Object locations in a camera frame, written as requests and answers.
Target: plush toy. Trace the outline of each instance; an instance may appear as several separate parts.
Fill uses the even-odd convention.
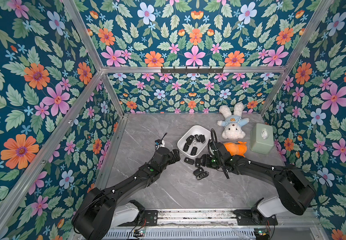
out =
[[[232,140],[245,137],[245,132],[242,131],[241,127],[249,122],[249,118],[242,119],[243,109],[243,103],[236,103],[232,115],[228,106],[223,105],[219,108],[220,113],[225,118],[225,121],[217,121],[218,126],[225,127],[221,137]]]

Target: pink flower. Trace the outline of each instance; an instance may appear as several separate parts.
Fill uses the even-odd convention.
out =
[[[88,110],[88,116],[92,118],[94,116],[94,109],[90,107],[90,108],[87,108],[87,110]]]
[[[174,2],[178,3],[180,0],[170,0],[169,4],[173,6]]]
[[[281,156],[281,159],[286,162],[286,157],[284,154],[286,154],[286,149],[282,149],[281,144],[276,145],[278,154]]]
[[[63,90],[67,90],[68,92],[69,92],[69,88],[72,86],[72,85],[70,85],[70,83],[69,83],[69,79],[66,79],[65,80],[65,78],[62,78],[62,82],[60,82],[60,85],[62,86],[62,89]]]
[[[337,149],[333,151],[333,156],[340,156],[340,160],[342,162],[346,162],[346,146],[345,146],[345,140],[343,138],[339,141],[340,145],[338,145],[336,142],[332,142],[332,146]]]
[[[301,101],[301,97],[305,96],[305,93],[302,91],[304,90],[304,87],[301,87],[300,89],[298,87],[295,87],[295,91],[292,93],[292,96],[294,96],[293,101]]]
[[[41,118],[44,119],[45,115],[49,115],[49,111],[47,111],[49,109],[49,106],[44,106],[44,103],[41,102],[40,106],[34,106],[34,108],[37,110],[36,112],[36,116],[40,116]]]
[[[313,146],[315,147],[315,152],[320,152],[320,154],[322,155],[324,153],[324,151],[327,150],[327,148],[324,146],[325,145],[325,141],[320,142],[317,139],[317,143],[314,143]]]
[[[125,49],[125,51],[121,50],[121,56],[125,57],[125,60],[132,59],[131,54],[132,53],[129,53],[128,50],[126,50],[126,49]]]
[[[66,142],[66,148],[64,149],[64,151],[68,152],[68,155],[70,154],[70,152],[74,152],[74,147],[76,145],[73,143],[73,141],[70,142]]]
[[[160,81],[169,82],[170,79],[173,79],[173,76],[171,76],[171,73],[159,73],[158,75],[161,76]]]
[[[177,51],[180,50],[178,48],[178,44],[174,45],[174,43],[172,43],[172,45],[169,47],[169,49],[170,49],[170,53],[177,53]]]
[[[57,115],[58,109],[60,109],[61,113],[66,114],[69,110],[69,104],[65,101],[69,100],[70,94],[62,93],[62,86],[60,84],[55,86],[55,92],[51,87],[47,87],[46,90],[51,98],[45,97],[42,102],[48,106],[53,105],[51,108],[52,116]]]
[[[106,51],[107,51],[107,53],[104,52],[104,53],[101,53],[101,55],[104,58],[108,58],[108,60],[106,61],[106,64],[108,66],[111,66],[114,63],[114,66],[119,67],[120,63],[121,64],[125,64],[126,63],[126,61],[123,58],[120,58],[120,56],[121,56],[121,51],[120,50],[116,50],[113,53],[113,49],[111,47],[109,47],[109,46],[106,46]]]
[[[182,84],[179,84],[178,81],[176,81],[176,83],[172,83],[172,89],[177,91],[177,89],[181,89],[181,85]]]
[[[214,88],[214,83],[209,81],[207,84],[205,84],[205,89],[211,90],[212,88]]]
[[[138,83],[136,85],[137,85],[137,88],[139,88],[141,90],[144,89],[144,87],[145,87],[144,82],[140,82],[140,81],[138,81]]]
[[[49,158],[49,162],[52,162],[53,161],[53,156],[55,157],[59,157],[60,156],[60,153],[57,151],[58,149],[60,149],[61,147],[61,144],[59,144],[56,149],[54,150],[53,154],[51,155],[51,157]]]
[[[236,79],[237,81],[239,81],[242,78],[245,78],[245,73],[233,73],[234,76],[232,77],[233,79]]]
[[[264,59],[265,57],[268,56],[268,52],[269,50],[265,50],[265,48],[262,50],[262,52],[258,53],[259,57],[258,58],[261,58],[261,59]]]
[[[39,196],[37,202],[31,204],[31,207],[33,209],[32,217],[36,215],[36,213],[38,213],[39,216],[42,215],[42,210],[48,208],[48,204],[46,204],[47,200],[48,197],[44,197],[44,199],[42,199],[42,196]]]
[[[248,88],[249,85],[250,85],[250,83],[249,83],[248,81],[242,82],[242,83],[241,83],[241,87],[242,87],[243,89],[244,89],[244,88]]]
[[[294,109],[292,109],[292,116],[294,116],[295,118],[298,117],[300,115],[300,109],[297,106],[294,107]]]
[[[226,76],[228,75],[228,73],[217,73],[214,79],[218,79],[218,82],[220,83],[222,80],[226,80]]]
[[[286,80],[284,81],[284,90],[286,90],[287,92],[289,92],[289,90],[291,89],[291,87],[293,87],[294,86],[294,84],[292,83],[292,81],[293,81],[293,77],[289,77],[289,76],[287,76],[286,77]]]
[[[192,47],[192,53],[190,52],[186,52],[184,53],[185,57],[188,58],[188,60],[186,60],[185,65],[191,65],[193,63],[193,66],[196,65],[202,65],[202,60],[200,58],[203,58],[205,56],[204,52],[198,52],[198,46],[194,45]]]
[[[220,44],[217,43],[217,44],[213,44],[210,50],[213,51],[213,54],[215,54],[215,53],[219,53],[220,49],[221,49]]]
[[[269,57],[265,58],[262,62],[263,63],[269,63],[268,66],[273,66],[276,64],[277,66],[281,65],[282,60],[281,58],[286,57],[289,53],[288,52],[282,52],[284,50],[284,46],[280,46],[277,51],[274,51],[273,49],[269,50]]]
[[[18,18],[23,16],[24,18],[29,19],[28,15],[26,14],[26,12],[29,11],[29,8],[22,4],[21,0],[10,0],[7,5],[14,10]]]
[[[322,87],[322,90],[324,91],[325,89],[329,90],[330,88],[330,85],[332,84],[333,82],[330,80],[330,78],[327,78],[327,79],[322,79],[322,83],[320,84],[320,87]]]
[[[43,171],[40,173],[40,175],[38,175],[37,180],[33,183],[33,185],[29,189],[29,195],[32,195],[34,193],[34,191],[36,190],[36,185],[39,188],[44,187],[44,181],[41,179],[43,179],[47,173],[48,173],[47,171]]]
[[[321,109],[325,110],[332,105],[330,108],[330,111],[336,115],[339,111],[339,106],[346,107],[346,98],[342,98],[346,94],[346,86],[342,87],[338,92],[337,92],[337,84],[332,83],[330,85],[330,94],[327,92],[321,93],[321,98],[324,100],[327,100],[324,102],[321,106]]]
[[[153,73],[143,73],[142,79],[147,79],[147,81],[149,82],[151,79],[154,79]]]

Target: black key fob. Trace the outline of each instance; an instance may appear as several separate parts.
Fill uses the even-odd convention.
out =
[[[204,172],[204,169],[202,167],[200,167],[199,169],[196,169],[193,174],[197,177],[200,174],[202,174]]]
[[[190,152],[190,155],[195,156],[197,153],[197,147],[193,147],[192,151]]]
[[[195,161],[193,159],[190,159],[189,157],[185,157],[184,162],[193,165],[195,163]]]
[[[197,180],[201,180],[205,177],[209,176],[209,172],[203,172],[200,175],[197,176]]]

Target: orange plush toy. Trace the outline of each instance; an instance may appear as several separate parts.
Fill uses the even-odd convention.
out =
[[[233,143],[233,142],[227,142],[227,143],[224,143],[224,146],[226,147],[226,150],[228,152],[230,152],[230,154],[232,156],[234,155],[240,155],[240,156],[244,156],[244,153],[246,152],[247,150],[247,147],[246,147],[246,142],[240,142],[238,141],[239,144],[236,144],[236,143]]]

